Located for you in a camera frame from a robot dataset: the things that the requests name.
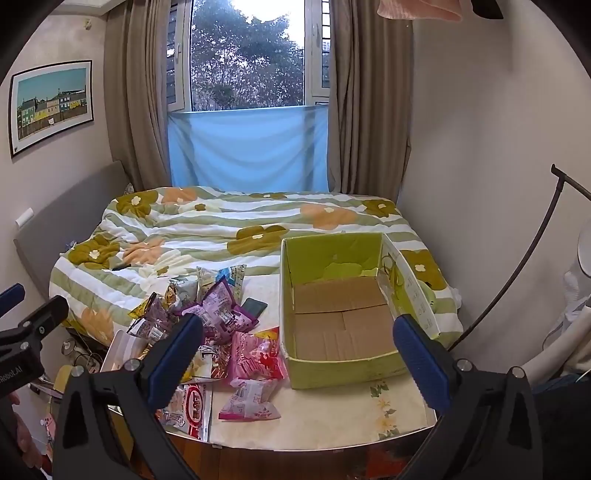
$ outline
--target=picture frame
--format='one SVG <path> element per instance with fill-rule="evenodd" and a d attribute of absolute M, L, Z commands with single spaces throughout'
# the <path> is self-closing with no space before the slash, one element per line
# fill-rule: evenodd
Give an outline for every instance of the picture frame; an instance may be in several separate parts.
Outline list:
<path fill-rule="evenodd" d="M 8 115 L 12 158 L 58 133 L 94 121 L 92 60 L 53 63 L 14 74 Z"/>

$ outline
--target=orange flower pattern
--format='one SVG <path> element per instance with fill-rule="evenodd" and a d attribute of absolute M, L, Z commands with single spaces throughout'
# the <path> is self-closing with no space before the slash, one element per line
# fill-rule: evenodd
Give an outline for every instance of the orange flower pattern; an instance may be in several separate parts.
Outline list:
<path fill-rule="evenodd" d="M 105 309 L 99 309 L 95 313 L 90 308 L 85 308 L 79 322 L 84 329 L 103 345 L 109 346 L 113 341 L 113 320 Z"/>
<path fill-rule="evenodd" d="M 161 247 L 163 243 L 164 238 L 156 236 L 147 242 L 133 244 L 123 252 L 123 262 L 132 265 L 144 265 L 146 263 L 154 265 L 156 260 L 164 253 L 164 249 Z"/>
<path fill-rule="evenodd" d="M 355 223 L 357 213 L 353 210 L 319 203 L 308 203 L 300 208 L 300 213 L 310 217 L 312 226 L 322 230 L 334 230 L 339 225 Z"/>
<path fill-rule="evenodd" d="M 197 200 L 197 192 L 193 189 L 171 187 L 164 189 L 164 194 L 162 195 L 162 203 L 178 203 L 179 205 L 182 205 L 183 203 L 192 202 L 194 200 Z"/>

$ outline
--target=green cardboard box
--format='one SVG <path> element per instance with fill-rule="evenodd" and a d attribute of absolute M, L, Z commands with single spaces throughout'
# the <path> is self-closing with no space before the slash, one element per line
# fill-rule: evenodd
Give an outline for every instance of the green cardboard box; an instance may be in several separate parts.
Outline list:
<path fill-rule="evenodd" d="M 392 323 L 410 313 L 441 332 L 412 269 L 382 233 L 334 233 L 281 244 L 280 343 L 291 388 L 377 380 L 405 371 Z"/>

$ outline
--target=tree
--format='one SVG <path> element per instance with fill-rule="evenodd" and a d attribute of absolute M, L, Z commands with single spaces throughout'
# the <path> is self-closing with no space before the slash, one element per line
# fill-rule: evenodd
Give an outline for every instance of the tree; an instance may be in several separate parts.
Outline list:
<path fill-rule="evenodd" d="M 193 110 L 304 103 L 304 52 L 286 16 L 252 21 L 230 0 L 195 0 L 191 24 Z"/>

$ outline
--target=finger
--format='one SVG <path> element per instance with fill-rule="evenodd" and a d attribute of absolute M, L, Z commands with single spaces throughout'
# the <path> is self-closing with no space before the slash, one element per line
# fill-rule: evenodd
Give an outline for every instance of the finger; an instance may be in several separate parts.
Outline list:
<path fill-rule="evenodd" d="M 17 417 L 17 443 L 18 443 L 18 447 L 24 452 L 26 453 L 29 448 L 31 447 L 31 444 L 33 442 L 33 439 L 31 437 L 31 432 L 29 432 L 29 429 L 27 428 L 27 425 L 25 425 L 25 423 L 23 422 L 21 416 L 18 413 L 15 413 L 16 417 Z"/>
<path fill-rule="evenodd" d="M 10 398 L 10 401 L 12 402 L 13 405 L 20 405 L 21 404 L 21 399 L 18 398 L 18 395 L 16 392 L 9 393 L 8 398 Z"/>
<path fill-rule="evenodd" d="M 43 462 L 43 457 L 39 453 L 39 450 L 34 443 L 31 444 L 28 452 L 22 454 L 22 459 L 29 468 L 41 468 L 41 464 Z"/>

